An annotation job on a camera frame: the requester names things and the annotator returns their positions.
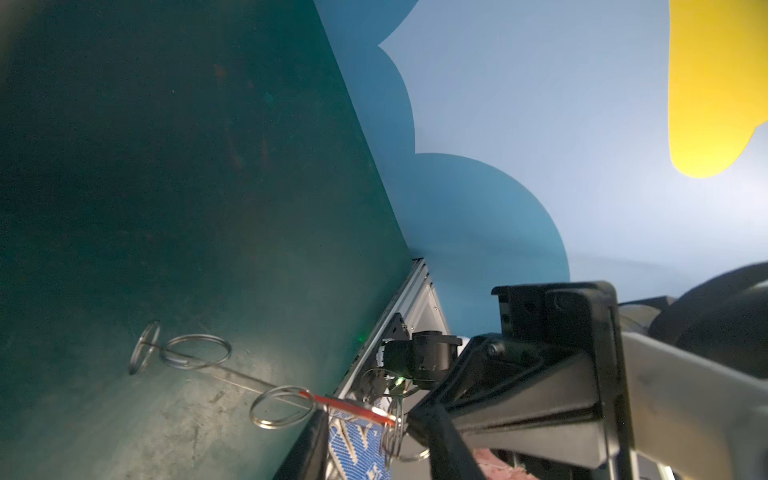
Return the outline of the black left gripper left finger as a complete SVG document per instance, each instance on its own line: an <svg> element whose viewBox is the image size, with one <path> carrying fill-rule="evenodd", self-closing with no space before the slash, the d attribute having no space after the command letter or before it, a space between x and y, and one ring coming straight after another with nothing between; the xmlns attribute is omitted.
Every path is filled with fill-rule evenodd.
<svg viewBox="0 0 768 480"><path fill-rule="evenodd" d="M327 414L313 413L273 479L325 480L329 437Z"/></svg>

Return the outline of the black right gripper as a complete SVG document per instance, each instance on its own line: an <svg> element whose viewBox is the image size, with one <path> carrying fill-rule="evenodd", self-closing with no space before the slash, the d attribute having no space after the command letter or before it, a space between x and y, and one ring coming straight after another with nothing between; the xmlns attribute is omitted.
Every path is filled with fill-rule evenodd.
<svg viewBox="0 0 768 480"><path fill-rule="evenodd" d="M610 479L634 479L614 287L497 286L492 294L509 339L472 338L443 381L410 410L408 434L427 444L419 411L441 405L468 447L585 469L605 463Z"/></svg>

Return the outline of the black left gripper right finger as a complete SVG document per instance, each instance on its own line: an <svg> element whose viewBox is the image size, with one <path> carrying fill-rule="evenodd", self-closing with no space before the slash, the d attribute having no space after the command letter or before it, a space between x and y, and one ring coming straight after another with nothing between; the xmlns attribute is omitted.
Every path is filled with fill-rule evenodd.
<svg viewBox="0 0 768 480"><path fill-rule="evenodd" d="M486 477L441 405L419 411L419 426L430 450L430 474L438 480L485 480Z"/></svg>

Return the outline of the red key tag with keyring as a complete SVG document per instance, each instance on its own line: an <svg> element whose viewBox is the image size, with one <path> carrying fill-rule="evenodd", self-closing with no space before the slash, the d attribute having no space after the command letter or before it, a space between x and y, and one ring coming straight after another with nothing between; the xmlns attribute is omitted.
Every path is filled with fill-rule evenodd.
<svg viewBox="0 0 768 480"><path fill-rule="evenodd" d="M414 463L426 460L430 457L430 449L425 448L413 455L403 455L402 445L406 437L406 419L403 410L402 399L395 398L394 412L382 410L375 406L369 406L360 402L335 397L323 397L300 388L297 396L308 400L312 407L322 407L324 410L339 410L358 419L368 421L383 428L381 449L388 462L398 460L402 463Z"/></svg>

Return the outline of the grey perforated metal ring plate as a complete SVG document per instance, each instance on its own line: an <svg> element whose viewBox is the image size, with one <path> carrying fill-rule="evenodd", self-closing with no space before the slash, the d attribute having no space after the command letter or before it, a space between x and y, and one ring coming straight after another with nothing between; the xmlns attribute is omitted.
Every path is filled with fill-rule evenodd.
<svg viewBox="0 0 768 480"><path fill-rule="evenodd" d="M160 351L161 360L170 367L179 370L197 371L210 375L230 385L247 390L257 395L258 403L267 400L278 400L298 407L300 410L311 411L315 409L312 394L298 386L277 386L265 380L238 372L224 365L222 361L203 360L198 357L183 354L169 349Z"/></svg>

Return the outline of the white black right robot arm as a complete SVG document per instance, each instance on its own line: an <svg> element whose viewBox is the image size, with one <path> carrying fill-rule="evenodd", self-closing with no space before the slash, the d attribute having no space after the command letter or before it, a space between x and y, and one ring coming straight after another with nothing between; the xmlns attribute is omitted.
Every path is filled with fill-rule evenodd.
<svg viewBox="0 0 768 480"><path fill-rule="evenodd" d="M497 286L501 329L388 342L384 369L423 392L392 402L382 447L421 446L434 479L767 475L767 266L679 298L619 303L603 281Z"/></svg>

